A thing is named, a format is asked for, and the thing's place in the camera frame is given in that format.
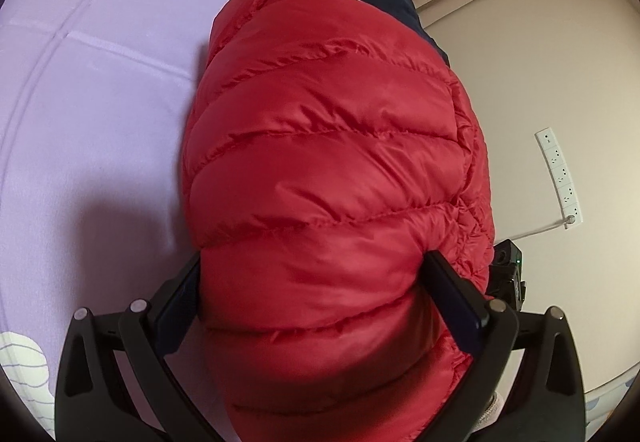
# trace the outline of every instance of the navy clothing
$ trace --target navy clothing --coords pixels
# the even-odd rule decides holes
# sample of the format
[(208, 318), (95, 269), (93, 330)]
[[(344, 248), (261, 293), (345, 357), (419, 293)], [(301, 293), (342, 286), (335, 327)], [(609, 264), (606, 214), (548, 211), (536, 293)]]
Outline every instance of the navy clothing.
[(379, 10), (384, 11), (385, 13), (393, 16), (399, 22), (402, 22), (408, 28), (413, 29), (415, 32), (420, 34), (427, 42), (429, 42), (436, 50), (440, 53), (441, 57), (447, 64), (449, 64), (449, 56), (444, 52), (436, 41), (427, 34), (427, 32), (422, 28), (420, 23), (420, 16), (418, 16), (418, 11), (415, 9), (413, 0), (362, 0), (367, 4), (370, 4), (374, 7), (377, 7)]

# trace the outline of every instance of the power outlet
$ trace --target power outlet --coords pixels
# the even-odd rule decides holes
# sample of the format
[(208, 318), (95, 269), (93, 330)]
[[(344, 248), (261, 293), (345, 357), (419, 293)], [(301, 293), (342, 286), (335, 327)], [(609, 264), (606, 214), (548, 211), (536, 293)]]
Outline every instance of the power outlet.
[(542, 148), (543, 151), (549, 148), (553, 148), (554, 146), (558, 146), (556, 135), (551, 128), (547, 128), (545, 130), (542, 130), (542, 132), (536, 133), (536, 137), (538, 138), (540, 148)]
[(554, 178), (554, 184), (557, 188), (561, 188), (562, 186), (572, 183), (571, 174), (569, 173), (569, 169), (566, 167), (566, 164), (553, 168), (551, 170), (551, 177)]
[(560, 205), (562, 209), (567, 206), (572, 206), (578, 202), (578, 198), (575, 196), (575, 190), (573, 184), (567, 184), (558, 188), (558, 196), (560, 197)]
[(573, 224), (565, 224), (565, 229), (571, 229), (572, 227), (579, 226), (584, 219), (582, 218), (582, 210), (580, 209), (580, 204), (575, 203), (572, 206), (567, 206), (562, 208), (562, 215), (564, 218), (569, 218), (571, 215), (575, 217), (575, 222)]
[(546, 162), (549, 165), (549, 169), (553, 169), (560, 165), (565, 164), (564, 157), (562, 156), (562, 151), (560, 150), (560, 146), (554, 146), (553, 148), (549, 148), (545, 150)]

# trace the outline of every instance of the mattress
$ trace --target mattress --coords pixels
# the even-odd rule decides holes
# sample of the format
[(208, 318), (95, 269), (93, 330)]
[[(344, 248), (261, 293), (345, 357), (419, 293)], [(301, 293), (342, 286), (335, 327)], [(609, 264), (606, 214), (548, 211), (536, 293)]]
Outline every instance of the mattress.
[[(180, 142), (227, 1), (6, 0), (0, 9), (0, 364), (52, 436), (74, 310), (123, 310), (193, 254)], [(202, 360), (196, 323), (168, 363), (235, 440)]]

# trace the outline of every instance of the white power strip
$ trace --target white power strip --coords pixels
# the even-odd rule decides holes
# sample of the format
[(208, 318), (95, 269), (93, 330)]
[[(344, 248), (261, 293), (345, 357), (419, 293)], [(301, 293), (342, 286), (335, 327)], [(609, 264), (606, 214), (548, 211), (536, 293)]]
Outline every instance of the white power strip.
[(573, 224), (565, 224), (564, 227), (569, 229), (580, 225), (583, 222), (582, 210), (580, 209), (578, 196), (575, 193), (571, 172), (569, 172), (569, 167), (566, 165), (564, 155), (556, 140), (556, 135), (551, 128), (548, 128), (536, 133), (536, 137), (538, 143), (540, 143), (542, 153), (545, 155), (546, 165), (549, 167), (549, 172), (556, 187), (556, 193), (558, 193), (558, 202), (562, 208), (562, 216), (565, 219), (571, 215), (575, 217)]

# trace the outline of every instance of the beige wall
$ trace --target beige wall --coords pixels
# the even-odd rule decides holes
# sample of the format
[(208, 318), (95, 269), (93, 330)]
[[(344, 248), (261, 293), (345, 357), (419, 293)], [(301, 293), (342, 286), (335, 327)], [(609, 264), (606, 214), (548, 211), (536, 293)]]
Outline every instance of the beige wall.
[(551, 126), (584, 224), (518, 242), (526, 310), (568, 314), (587, 390), (640, 360), (640, 15), (627, 0), (476, 0), (428, 31), (489, 149), (498, 238), (561, 219)]

